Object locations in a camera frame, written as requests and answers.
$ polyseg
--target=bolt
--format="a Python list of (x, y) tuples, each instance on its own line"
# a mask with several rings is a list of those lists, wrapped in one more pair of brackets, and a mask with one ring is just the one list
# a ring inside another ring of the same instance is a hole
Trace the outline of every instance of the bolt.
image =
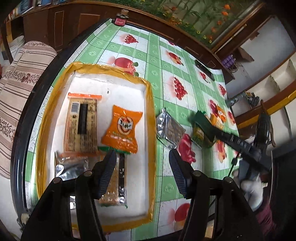
[(61, 181), (61, 178), (55, 177), (52, 181), (53, 181), (53, 183), (59, 183)]
[(202, 173), (200, 171), (198, 171), (198, 170), (193, 171), (193, 175), (196, 176), (196, 177), (200, 177), (201, 174)]
[(227, 181), (228, 183), (231, 183), (233, 179), (231, 177), (225, 177), (225, 181)]
[(84, 176), (90, 177), (92, 175), (92, 171), (86, 171), (83, 173)]

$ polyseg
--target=silver packet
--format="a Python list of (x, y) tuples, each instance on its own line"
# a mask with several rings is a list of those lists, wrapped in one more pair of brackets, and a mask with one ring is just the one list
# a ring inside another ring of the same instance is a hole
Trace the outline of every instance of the silver packet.
[(55, 158), (55, 176), (62, 178), (63, 181), (77, 178), (88, 170), (88, 160), (86, 157), (65, 157), (60, 158), (57, 152)]
[(178, 146), (185, 129), (175, 121), (165, 108), (156, 117), (157, 138), (168, 148), (174, 149)]

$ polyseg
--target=orange wrapper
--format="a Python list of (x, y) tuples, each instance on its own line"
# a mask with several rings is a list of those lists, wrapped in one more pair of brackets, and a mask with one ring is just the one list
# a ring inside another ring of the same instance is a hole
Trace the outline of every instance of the orange wrapper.
[(113, 119), (101, 142), (115, 149), (136, 154), (138, 143), (135, 137), (135, 126), (143, 112), (135, 112), (113, 105)]

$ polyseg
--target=hand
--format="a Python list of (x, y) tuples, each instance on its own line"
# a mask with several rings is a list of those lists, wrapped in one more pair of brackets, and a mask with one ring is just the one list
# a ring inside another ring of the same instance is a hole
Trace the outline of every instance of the hand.
[(233, 171), (233, 180), (238, 187), (246, 192), (246, 200), (248, 201), (251, 209), (256, 211), (263, 201), (263, 186), (261, 180), (259, 177), (257, 180), (244, 180), (241, 182), (241, 185), (239, 185), (238, 174), (238, 170)]

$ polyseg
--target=floral mural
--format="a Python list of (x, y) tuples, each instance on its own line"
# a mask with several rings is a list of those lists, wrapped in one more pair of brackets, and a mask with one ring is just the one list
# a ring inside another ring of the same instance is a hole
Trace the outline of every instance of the floral mural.
[(177, 25), (212, 48), (254, 0), (105, 0), (143, 10)]

